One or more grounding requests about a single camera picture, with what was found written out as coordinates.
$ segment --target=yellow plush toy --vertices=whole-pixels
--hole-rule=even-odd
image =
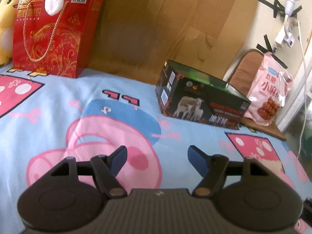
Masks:
[[[19,0],[0,2],[0,67],[12,58],[13,26]]]

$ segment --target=snack bag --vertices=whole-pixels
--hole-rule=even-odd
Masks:
[[[47,14],[46,0],[19,0],[13,30],[13,68],[77,78],[88,66],[103,0],[64,0]]]
[[[278,109],[285,105],[292,83],[288,71],[274,60],[271,53],[265,53],[247,95],[251,104],[244,116],[259,125],[269,126]]]

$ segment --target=gift bag rope handle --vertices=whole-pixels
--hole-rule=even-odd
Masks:
[[[46,52],[43,54],[43,56],[41,56],[41,57],[38,58],[38,59],[34,59],[34,58],[31,57],[31,55],[30,55],[30,53],[29,53],[29,51],[28,51],[27,45],[26,45],[26,33],[25,33],[25,30],[26,30],[26,18],[25,18],[25,20],[24,20],[24,27],[23,27],[24,46],[25,46],[26,53],[27,53],[27,55],[28,55],[28,57],[29,57],[29,59],[30,59],[31,61],[33,61],[33,62],[39,62],[39,61],[41,61],[42,59],[44,59],[44,58],[46,57],[46,55],[47,55],[47,53],[48,53],[48,51],[49,51],[49,49],[50,49],[50,47],[51,47],[51,45],[52,45],[52,41],[53,41],[53,39],[54,39],[54,34],[55,34],[55,31],[56,31],[56,29],[57,29],[57,26],[58,26],[58,24],[59,24],[59,22],[60,22],[60,18],[62,17],[63,12],[64,12],[64,9],[65,9],[65,7],[66,7],[66,5],[67,5],[68,3],[69,3],[69,1],[65,2],[64,5],[63,5],[63,7],[62,7],[62,9],[60,10],[60,14],[59,14],[59,16],[58,16],[58,18],[57,18],[57,21],[55,22],[55,25],[54,25],[54,28],[53,28],[53,31],[52,31],[51,38],[50,38],[48,47],[47,47],[47,49],[46,49]],[[26,15],[28,14],[28,8],[30,7],[30,5],[31,5],[31,3],[28,3],[27,9],[26,9]]]

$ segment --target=pink snack bag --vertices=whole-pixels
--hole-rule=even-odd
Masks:
[[[259,125],[269,126],[278,109],[285,105],[292,83],[288,71],[274,60],[271,53],[265,53],[247,95],[251,104],[244,116]]]

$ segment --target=blue bedsheet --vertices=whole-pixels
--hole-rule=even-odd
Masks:
[[[246,127],[230,130],[165,117],[155,86],[90,69],[69,79],[1,68],[0,233],[23,230],[18,197],[66,156],[83,161],[126,145],[128,160],[117,178],[128,192],[133,187],[192,191],[201,180],[188,162],[192,144],[235,161],[253,156],[302,199],[312,197],[311,182],[285,142]],[[304,223],[297,228],[310,233]]]

